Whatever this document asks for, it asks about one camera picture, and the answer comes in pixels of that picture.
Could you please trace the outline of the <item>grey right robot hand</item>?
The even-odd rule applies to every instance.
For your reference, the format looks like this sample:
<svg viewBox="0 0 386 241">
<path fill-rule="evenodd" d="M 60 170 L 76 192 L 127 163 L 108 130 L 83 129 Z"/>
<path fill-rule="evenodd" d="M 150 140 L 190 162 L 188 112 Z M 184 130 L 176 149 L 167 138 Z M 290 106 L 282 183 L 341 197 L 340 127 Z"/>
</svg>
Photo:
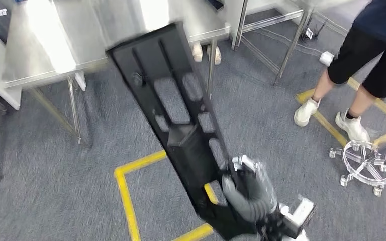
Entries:
<svg viewBox="0 0 386 241">
<path fill-rule="evenodd" d="M 227 201 L 248 222 L 264 220 L 278 208 L 277 195 L 266 163 L 247 155 L 232 158 L 234 174 L 222 176 Z"/>
</svg>

